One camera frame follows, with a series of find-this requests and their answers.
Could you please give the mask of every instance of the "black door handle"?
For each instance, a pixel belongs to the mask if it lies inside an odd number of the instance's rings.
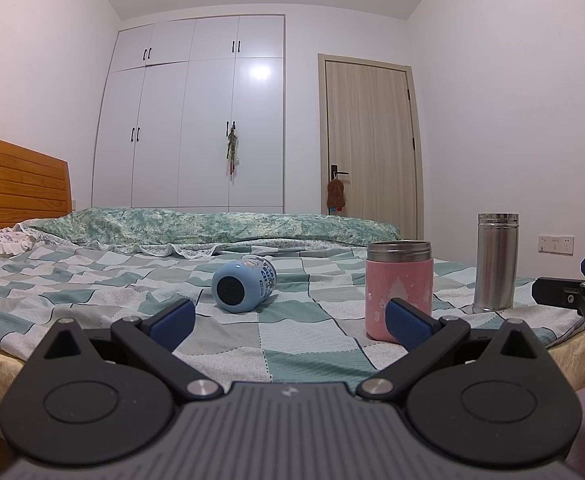
[[[330,180],[335,180],[337,175],[347,175],[348,171],[337,171],[337,165],[331,164],[330,165]]]

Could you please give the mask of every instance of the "checkered bed sheet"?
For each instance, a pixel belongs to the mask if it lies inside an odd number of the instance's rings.
[[[277,286],[253,312],[230,314],[214,304],[210,280],[248,252],[272,260]],[[196,323],[175,355],[225,388],[233,381],[344,381],[354,388],[406,353],[365,334],[365,257],[364,248],[345,247],[244,246],[187,260],[39,246],[0,259],[0,348],[26,359],[60,317],[105,328],[124,316],[152,316],[185,297],[196,304]],[[454,312],[482,328],[520,317],[547,346],[582,329],[576,312],[535,305],[529,279],[518,279],[512,309],[472,314],[474,280],[474,267],[436,260],[433,317]]]

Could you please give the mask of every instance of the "brown towel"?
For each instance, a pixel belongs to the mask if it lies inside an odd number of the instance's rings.
[[[329,182],[329,198],[326,206],[328,209],[341,209],[346,205],[346,197],[344,196],[344,183],[338,178],[334,178]]]

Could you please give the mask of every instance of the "metal screw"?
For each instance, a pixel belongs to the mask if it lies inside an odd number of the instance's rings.
[[[367,379],[362,383],[362,390],[369,395],[389,394],[393,388],[393,383],[383,378]]]
[[[208,397],[215,393],[219,387],[219,384],[210,379],[197,379],[188,383],[186,391],[196,397]]]

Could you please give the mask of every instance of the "white wardrobe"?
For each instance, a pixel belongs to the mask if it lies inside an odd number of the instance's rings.
[[[96,138],[94,207],[282,212],[283,174],[283,16],[119,33]]]

